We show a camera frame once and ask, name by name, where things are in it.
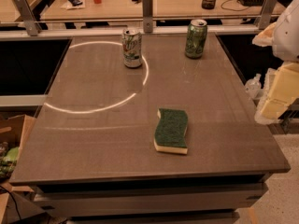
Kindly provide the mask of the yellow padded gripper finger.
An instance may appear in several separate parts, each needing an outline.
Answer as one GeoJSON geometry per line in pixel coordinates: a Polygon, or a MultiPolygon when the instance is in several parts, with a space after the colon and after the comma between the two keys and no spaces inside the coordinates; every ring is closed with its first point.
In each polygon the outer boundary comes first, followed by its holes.
{"type": "Polygon", "coordinates": [[[264,81],[254,119],[259,124],[272,124],[299,97],[299,63],[284,62],[276,71],[269,70],[264,81]]]}
{"type": "Polygon", "coordinates": [[[271,46],[275,26],[276,24],[274,22],[269,24],[264,30],[254,36],[252,44],[260,47],[271,46]]]}

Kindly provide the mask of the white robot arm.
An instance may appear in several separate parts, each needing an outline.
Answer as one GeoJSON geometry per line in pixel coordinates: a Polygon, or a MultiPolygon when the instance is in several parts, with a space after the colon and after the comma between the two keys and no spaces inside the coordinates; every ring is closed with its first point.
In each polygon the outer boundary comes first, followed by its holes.
{"type": "Polygon", "coordinates": [[[257,34],[252,43],[271,46],[273,55],[283,64],[272,76],[265,76],[263,96],[255,121],[274,123],[299,97],[299,0],[292,0],[278,20],[257,34]]]}

